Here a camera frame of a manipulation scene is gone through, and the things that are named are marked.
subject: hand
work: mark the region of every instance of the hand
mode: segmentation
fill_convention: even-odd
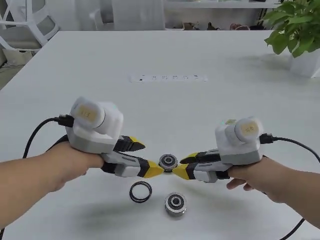
[[[57,172],[57,183],[52,192],[61,189],[66,182],[83,176],[90,168],[101,168],[103,159],[98,154],[78,151],[68,142],[62,142],[43,154]]]
[[[231,190],[244,185],[245,191],[256,189],[265,193],[272,201],[281,203],[283,189],[293,171],[295,170],[263,157],[260,162],[230,168],[228,174],[234,179],[226,187]]]

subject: sticker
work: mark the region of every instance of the sticker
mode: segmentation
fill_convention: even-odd
[[[259,131],[258,125],[255,121],[244,123],[241,125],[241,132],[244,136],[255,134]]]
[[[97,112],[91,108],[86,107],[85,105],[81,105],[76,115],[93,123],[96,120]]]
[[[226,125],[234,124],[237,120],[236,119],[229,119],[225,122]]]

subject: ball bearing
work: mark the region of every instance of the ball bearing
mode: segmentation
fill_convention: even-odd
[[[181,217],[187,210],[186,198],[177,192],[170,193],[164,201],[166,212],[172,217]]]
[[[172,154],[164,154],[160,157],[159,166],[162,167],[165,172],[171,173],[172,169],[178,166],[178,160]]]

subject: black ring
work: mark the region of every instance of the black ring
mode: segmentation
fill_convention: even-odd
[[[147,187],[148,190],[149,190],[149,195],[146,196],[145,198],[137,198],[137,197],[135,197],[132,191],[133,191],[134,187],[138,186],[138,185],[143,185],[143,186]],[[130,191],[129,191],[129,196],[130,196],[131,200],[136,202],[136,203],[138,203],[138,204],[142,204],[145,201],[147,201],[150,198],[151,194],[152,194],[152,187],[150,186],[149,183],[147,183],[145,181],[137,181],[137,182],[135,182],[131,186]]]

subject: black cable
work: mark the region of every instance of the black cable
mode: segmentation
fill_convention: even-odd
[[[46,120],[44,120],[43,122],[41,122],[36,128],[35,130],[33,131],[33,133],[31,134],[28,142],[26,143],[26,146],[25,146],[25,149],[24,149],[24,153],[23,153],[23,159],[25,159],[28,155],[28,152],[29,152],[29,149],[30,149],[30,146],[31,146],[31,143],[32,141],[34,140],[36,134],[39,132],[39,130],[47,123],[50,123],[50,122],[58,122],[59,121],[59,118],[58,117],[52,117],[52,118],[48,118]]]
[[[57,122],[59,125],[62,126],[66,126],[66,127],[72,127],[73,123],[74,123],[74,118],[70,115],[60,115],[59,117],[51,117],[48,118],[46,120],[44,120],[43,122],[41,122],[33,131],[33,133],[31,134],[28,142],[26,143],[25,149],[24,149],[24,153],[22,158],[25,159],[28,155],[30,146],[32,141],[34,140],[36,134],[39,132],[39,130],[47,123],[50,122]],[[0,240],[2,240],[3,236],[4,236],[4,232],[5,232],[5,227],[3,229],[1,229],[0,231]]]
[[[0,231],[0,240],[2,240],[2,237],[4,236],[5,228],[2,228]]]
[[[275,141],[284,141],[284,142],[289,142],[289,143],[297,144],[297,145],[299,145],[300,147],[303,147],[304,149],[307,149],[308,151],[310,151],[310,152],[316,157],[316,159],[318,160],[318,162],[320,163],[320,157],[319,157],[319,155],[318,155],[314,150],[312,150],[310,147],[302,144],[301,142],[292,140],[292,139],[290,139],[290,138],[276,137],[276,136],[273,136],[273,137],[272,137],[272,140],[273,140],[274,142],[275,142]]]
[[[280,238],[280,240],[287,240],[288,238],[290,238],[297,230],[298,228],[300,228],[300,226],[304,223],[305,219],[302,218],[298,224],[284,237]]]
[[[293,143],[293,144],[299,145],[300,147],[310,151],[315,156],[315,158],[318,160],[318,162],[320,163],[319,155],[314,150],[312,150],[310,147],[304,145],[303,143],[301,143],[299,141],[292,140],[290,138],[285,138],[285,137],[276,137],[276,136],[272,136],[271,134],[263,134],[263,135],[264,135],[264,137],[267,137],[267,138],[270,139],[270,143],[273,143],[275,141],[284,141],[284,142],[289,142],[289,143]],[[302,218],[298,222],[298,224],[287,235],[285,235],[280,240],[287,240],[288,238],[290,238],[300,228],[300,226],[304,223],[304,221],[305,221],[305,219]]]

